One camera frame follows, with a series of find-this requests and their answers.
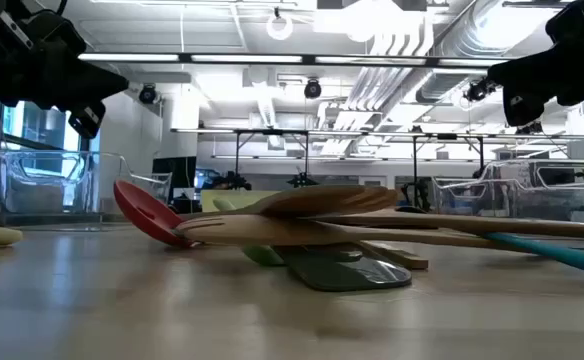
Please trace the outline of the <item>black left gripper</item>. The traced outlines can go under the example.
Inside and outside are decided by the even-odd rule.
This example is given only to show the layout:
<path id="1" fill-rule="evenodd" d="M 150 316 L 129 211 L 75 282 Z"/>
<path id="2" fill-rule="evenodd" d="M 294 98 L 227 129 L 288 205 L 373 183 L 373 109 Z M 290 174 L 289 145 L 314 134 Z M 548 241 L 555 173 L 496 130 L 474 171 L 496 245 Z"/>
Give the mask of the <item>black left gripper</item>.
<path id="1" fill-rule="evenodd" d="M 103 99 L 126 90 L 122 75 L 82 61 L 87 44 L 64 17 L 69 0 L 56 8 L 30 11 L 24 0 L 5 0 L 0 21 L 15 42 L 14 58 L 26 74 L 22 99 L 42 109 L 68 111 L 70 126 L 82 137 L 99 133 L 106 112 Z"/>

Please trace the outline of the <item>long-handled wooden utensil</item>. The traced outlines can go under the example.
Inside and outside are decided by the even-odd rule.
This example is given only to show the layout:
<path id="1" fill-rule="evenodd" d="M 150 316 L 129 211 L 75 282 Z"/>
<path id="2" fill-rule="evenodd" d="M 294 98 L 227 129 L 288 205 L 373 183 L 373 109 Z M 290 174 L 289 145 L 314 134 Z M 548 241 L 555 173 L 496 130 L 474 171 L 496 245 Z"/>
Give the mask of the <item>long-handled wooden utensil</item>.
<path id="1" fill-rule="evenodd" d="M 471 234 L 493 232 L 584 238 L 584 224 L 541 219 L 422 214 L 380 210 L 363 214 L 319 216 L 314 220 L 352 226 L 425 226 Z"/>

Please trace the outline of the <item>sky blue silicone spatula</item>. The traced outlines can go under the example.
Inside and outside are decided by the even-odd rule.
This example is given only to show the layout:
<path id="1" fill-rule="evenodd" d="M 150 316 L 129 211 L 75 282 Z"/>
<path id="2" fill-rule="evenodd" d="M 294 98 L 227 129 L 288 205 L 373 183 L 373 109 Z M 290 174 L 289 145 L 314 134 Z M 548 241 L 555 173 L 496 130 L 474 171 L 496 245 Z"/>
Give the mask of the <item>sky blue silicone spatula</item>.
<path id="1" fill-rule="evenodd" d="M 584 250 L 524 240 L 520 237 L 505 233 L 487 233 L 483 235 L 483 238 L 501 245 L 508 245 L 521 250 L 526 250 L 532 254 L 544 256 L 584 271 Z"/>

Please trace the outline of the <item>wooden salad fork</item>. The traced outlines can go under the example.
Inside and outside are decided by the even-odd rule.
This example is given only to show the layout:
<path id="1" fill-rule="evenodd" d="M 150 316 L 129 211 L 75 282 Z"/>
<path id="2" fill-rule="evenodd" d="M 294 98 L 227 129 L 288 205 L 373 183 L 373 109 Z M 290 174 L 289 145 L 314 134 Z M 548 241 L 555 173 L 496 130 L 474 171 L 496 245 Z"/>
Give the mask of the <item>wooden salad fork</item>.
<path id="1" fill-rule="evenodd" d="M 174 233 L 189 240 L 236 246 L 300 246 L 389 241 L 514 252 L 519 250 L 511 245 L 465 233 L 363 228 L 260 215 L 219 215 L 190 219 L 179 224 Z"/>

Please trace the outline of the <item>green silicone spatula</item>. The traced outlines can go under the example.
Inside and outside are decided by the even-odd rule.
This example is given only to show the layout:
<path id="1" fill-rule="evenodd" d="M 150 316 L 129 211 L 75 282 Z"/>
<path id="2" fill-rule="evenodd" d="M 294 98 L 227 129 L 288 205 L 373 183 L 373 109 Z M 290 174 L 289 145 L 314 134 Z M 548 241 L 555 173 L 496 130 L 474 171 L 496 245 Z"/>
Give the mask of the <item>green silicone spatula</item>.
<path id="1" fill-rule="evenodd" d="M 215 198 L 213 204 L 220 211 L 236 210 L 236 207 L 225 199 Z M 250 245 L 242 247 L 241 251 L 247 258 L 261 266 L 276 267 L 285 265 L 283 259 L 267 246 Z"/>

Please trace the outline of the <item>metal turner wooden handle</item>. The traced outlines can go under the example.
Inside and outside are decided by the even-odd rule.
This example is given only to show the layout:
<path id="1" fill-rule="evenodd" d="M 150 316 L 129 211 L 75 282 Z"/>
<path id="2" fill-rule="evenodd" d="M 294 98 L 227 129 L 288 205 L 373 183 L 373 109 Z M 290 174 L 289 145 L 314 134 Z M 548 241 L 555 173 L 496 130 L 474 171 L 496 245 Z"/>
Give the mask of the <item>metal turner wooden handle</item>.
<path id="1" fill-rule="evenodd" d="M 408 269 L 356 243 L 273 246 L 272 249 L 296 279 L 318 291 L 392 289 L 412 283 Z"/>

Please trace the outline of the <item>overhead LED light bar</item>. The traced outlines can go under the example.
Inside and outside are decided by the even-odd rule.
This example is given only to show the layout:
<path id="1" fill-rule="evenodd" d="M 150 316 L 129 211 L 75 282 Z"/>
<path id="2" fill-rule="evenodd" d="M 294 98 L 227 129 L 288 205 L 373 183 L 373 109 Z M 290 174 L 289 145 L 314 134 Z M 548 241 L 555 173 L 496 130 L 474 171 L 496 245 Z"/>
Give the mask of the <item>overhead LED light bar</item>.
<path id="1" fill-rule="evenodd" d="M 500 57 L 368 56 L 257 53 L 85 53 L 81 60 L 93 63 L 157 63 L 205 65 L 299 65 L 336 67 L 392 67 L 432 69 L 487 69 L 510 61 Z"/>

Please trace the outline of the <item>clear plastic bin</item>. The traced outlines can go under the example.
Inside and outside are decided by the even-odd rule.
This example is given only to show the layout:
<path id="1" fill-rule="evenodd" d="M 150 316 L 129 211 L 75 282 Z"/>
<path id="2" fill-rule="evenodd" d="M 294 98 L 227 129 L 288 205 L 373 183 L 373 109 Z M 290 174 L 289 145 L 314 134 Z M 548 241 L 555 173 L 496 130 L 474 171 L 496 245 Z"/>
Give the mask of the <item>clear plastic bin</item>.
<path id="1" fill-rule="evenodd" d="M 434 178 L 437 213 L 584 224 L 584 160 L 516 159 L 476 179 Z"/>
<path id="2" fill-rule="evenodd" d="M 166 202 L 172 173 L 135 173 L 118 154 L 0 153 L 0 222 L 6 226 L 120 223 L 114 184 L 125 180 Z"/>

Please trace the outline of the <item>yellow plastic bin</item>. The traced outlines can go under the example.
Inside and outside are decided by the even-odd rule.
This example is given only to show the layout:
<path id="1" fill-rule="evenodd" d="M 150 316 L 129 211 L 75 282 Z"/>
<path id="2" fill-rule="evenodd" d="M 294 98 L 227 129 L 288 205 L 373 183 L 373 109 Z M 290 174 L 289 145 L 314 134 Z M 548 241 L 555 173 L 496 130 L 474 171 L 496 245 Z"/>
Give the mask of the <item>yellow plastic bin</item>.
<path id="1" fill-rule="evenodd" d="M 217 212 L 215 199 L 228 201 L 235 208 L 243 208 L 273 194 L 276 194 L 276 191 L 202 190 L 200 202 L 203 212 Z"/>

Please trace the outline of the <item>silver spiral air duct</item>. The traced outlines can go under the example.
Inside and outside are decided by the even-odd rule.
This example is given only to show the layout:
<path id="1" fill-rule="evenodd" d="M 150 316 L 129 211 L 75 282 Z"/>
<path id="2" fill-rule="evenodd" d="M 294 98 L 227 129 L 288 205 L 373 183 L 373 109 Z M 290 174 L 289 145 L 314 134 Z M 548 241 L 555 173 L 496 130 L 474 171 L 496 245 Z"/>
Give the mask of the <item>silver spiral air duct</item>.
<path id="1" fill-rule="evenodd" d="M 515 7 L 515 0 L 477 0 L 449 33 L 434 47 L 440 57 L 501 57 L 544 25 L 555 11 Z M 466 74 L 415 70 L 415 88 L 409 102 L 433 104 L 467 82 Z"/>

